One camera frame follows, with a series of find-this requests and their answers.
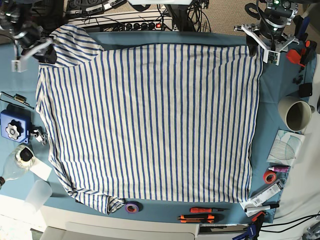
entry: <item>marker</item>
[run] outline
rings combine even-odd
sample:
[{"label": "marker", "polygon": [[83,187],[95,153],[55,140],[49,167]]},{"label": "marker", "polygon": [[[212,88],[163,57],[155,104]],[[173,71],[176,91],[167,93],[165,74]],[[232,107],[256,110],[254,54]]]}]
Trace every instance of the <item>marker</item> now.
[{"label": "marker", "polygon": [[270,204],[267,206],[256,206],[256,207],[248,207],[244,210],[245,213],[252,213],[252,212],[260,212],[260,211],[265,211],[269,209],[276,209],[280,207],[279,204]]},{"label": "marker", "polygon": [[269,167],[268,169],[274,172],[281,172],[281,173],[287,173],[289,171],[288,166],[273,166],[273,167]]}]

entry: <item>purple tape roll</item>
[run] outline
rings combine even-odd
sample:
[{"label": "purple tape roll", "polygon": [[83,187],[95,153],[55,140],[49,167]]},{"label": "purple tape roll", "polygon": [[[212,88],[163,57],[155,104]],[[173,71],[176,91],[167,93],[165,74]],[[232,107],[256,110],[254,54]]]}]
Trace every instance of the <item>purple tape roll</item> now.
[{"label": "purple tape roll", "polygon": [[124,209],[129,214],[136,214],[137,212],[139,212],[139,207],[135,201],[127,202],[126,205],[124,206]]}]

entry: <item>roll of tape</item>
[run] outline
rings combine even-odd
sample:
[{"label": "roll of tape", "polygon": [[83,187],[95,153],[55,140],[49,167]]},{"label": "roll of tape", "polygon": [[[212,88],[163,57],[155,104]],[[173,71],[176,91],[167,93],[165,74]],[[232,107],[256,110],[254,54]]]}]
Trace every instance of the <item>roll of tape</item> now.
[{"label": "roll of tape", "polygon": [[263,174],[263,180],[266,184],[272,184],[276,181],[277,175],[274,171],[266,171]]},{"label": "roll of tape", "polygon": [[135,201],[128,201],[124,206],[124,209],[129,214],[136,214],[139,212],[138,203]]}]

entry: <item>blue device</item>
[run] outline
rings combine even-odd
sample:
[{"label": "blue device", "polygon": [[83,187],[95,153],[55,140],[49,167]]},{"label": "blue device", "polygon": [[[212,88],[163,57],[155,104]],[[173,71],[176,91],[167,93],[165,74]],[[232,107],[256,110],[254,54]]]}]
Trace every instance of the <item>blue device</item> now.
[{"label": "blue device", "polygon": [[1,136],[18,143],[29,142],[31,118],[16,112],[3,110],[0,113]]}]

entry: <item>glass bottle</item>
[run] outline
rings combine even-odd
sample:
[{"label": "glass bottle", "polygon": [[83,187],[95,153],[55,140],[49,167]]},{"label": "glass bottle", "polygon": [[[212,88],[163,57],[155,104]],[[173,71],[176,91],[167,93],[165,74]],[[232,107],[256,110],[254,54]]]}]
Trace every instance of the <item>glass bottle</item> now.
[{"label": "glass bottle", "polygon": [[25,144],[20,144],[6,158],[3,174],[0,176],[0,189],[9,180],[15,180],[29,171],[35,157],[33,152]]}]

